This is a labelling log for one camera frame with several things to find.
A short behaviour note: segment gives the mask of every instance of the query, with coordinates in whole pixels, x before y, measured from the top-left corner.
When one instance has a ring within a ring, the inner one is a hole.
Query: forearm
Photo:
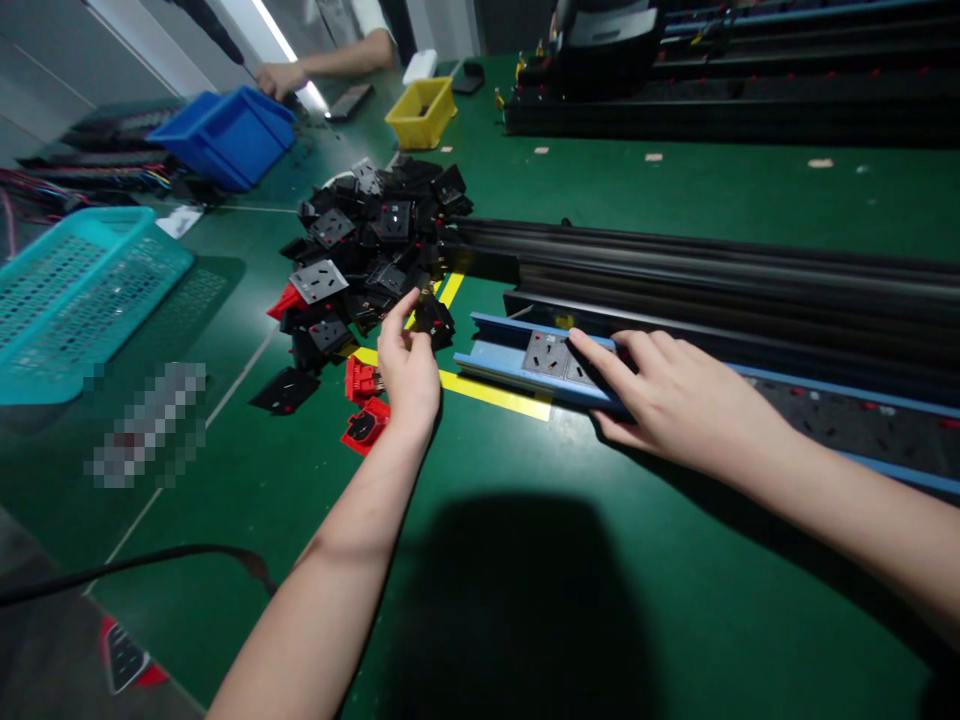
[[[430,426],[391,424],[234,662],[210,718],[328,718],[366,640]]]
[[[386,30],[374,30],[353,45],[298,61],[310,77],[350,77],[393,67],[393,41]]]
[[[760,452],[721,479],[919,605],[960,649],[960,511],[799,434]]]

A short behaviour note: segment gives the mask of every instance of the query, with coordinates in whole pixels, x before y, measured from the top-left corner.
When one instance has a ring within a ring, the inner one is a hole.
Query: person
[[[322,21],[319,40],[329,50],[266,63],[256,74],[260,90],[277,102],[312,78],[358,77],[394,66],[393,36],[377,0],[319,0],[316,8]]]
[[[208,718],[331,718],[350,685],[440,407],[430,339],[403,330],[413,290],[383,322],[391,421],[220,687]],[[744,493],[864,567],[960,649],[960,510],[796,432],[743,378],[664,332],[620,332],[639,371],[576,328],[570,341],[635,423],[593,413],[612,443]]]

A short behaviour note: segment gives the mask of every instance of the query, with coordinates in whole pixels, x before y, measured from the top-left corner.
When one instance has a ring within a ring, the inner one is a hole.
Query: red plastic part
[[[283,289],[283,295],[280,296],[280,300],[277,301],[276,305],[267,310],[267,315],[277,322],[280,322],[283,319],[283,314],[292,307],[306,310],[307,301],[303,299],[293,285],[287,283],[287,286]]]
[[[368,398],[379,393],[376,372],[376,365],[362,363],[353,355],[347,358],[347,376],[343,381],[347,400],[354,405],[363,405]]]
[[[100,621],[100,658],[106,668],[110,666],[110,659],[107,655],[107,635],[113,629],[114,625],[119,623],[109,615],[104,615]],[[134,687],[152,687],[153,685],[162,685],[170,680],[170,676],[156,662],[150,661],[147,669],[136,680],[133,681]]]
[[[350,427],[353,426],[354,422],[361,420],[364,415],[369,415],[371,418],[373,418],[373,428],[369,433],[367,433],[367,436],[363,438],[363,440],[357,440],[350,437]],[[360,408],[360,412],[358,412],[356,415],[350,416],[349,427],[343,434],[343,437],[340,438],[340,442],[354,452],[366,457],[367,453],[370,452],[370,448],[373,447],[373,444],[377,441],[377,438],[380,437],[380,433],[382,433],[383,429],[389,424],[390,406],[379,398],[370,398],[367,400],[366,404]]]

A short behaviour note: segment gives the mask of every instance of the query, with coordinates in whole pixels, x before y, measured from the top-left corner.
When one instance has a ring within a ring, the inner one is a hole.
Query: hand
[[[414,288],[390,311],[380,327],[377,350],[391,423],[429,427],[440,409],[440,371],[430,336],[403,329],[419,297]]]
[[[630,351],[639,373],[582,331],[570,331],[570,341],[637,421],[618,423],[593,411],[608,440],[728,482],[745,463],[796,444],[799,435],[760,393],[686,340],[660,330],[626,330],[613,340]]]
[[[308,79],[298,62],[267,63],[257,71],[257,86],[277,102],[283,102],[287,93],[302,90]]]

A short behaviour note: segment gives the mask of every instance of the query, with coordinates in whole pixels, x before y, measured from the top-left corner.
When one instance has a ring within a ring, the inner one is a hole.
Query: green table surface
[[[483,62],[449,151],[422,155],[459,164],[478,217],[960,260],[956,152],[505,137],[492,96],[513,60]],[[396,152],[383,116],[399,75],[373,81],[351,122],[301,127],[258,188],[185,235],[196,267],[95,390],[0,413],[0,502],[65,571],[217,542],[282,578],[359,466],[339,441],[342,366],[293,417],[246,402],[289,363],[264,310],[289,274],[277,249],[301,230],[297,200]],[[472,311],[502,314],[506,287],[465,279],[441,368],[469,352]],[[183,423],[205,433],[178,433],[132,489],[94,487],[83,462],[171,361],[207,366]],[[266,603],[222,557],[92,595],[204,705]],[[942,650],[851,563],[719,484],[602,444],[583,414],[543,422],[445,392],[345,717],[903,718],[936,704]]]

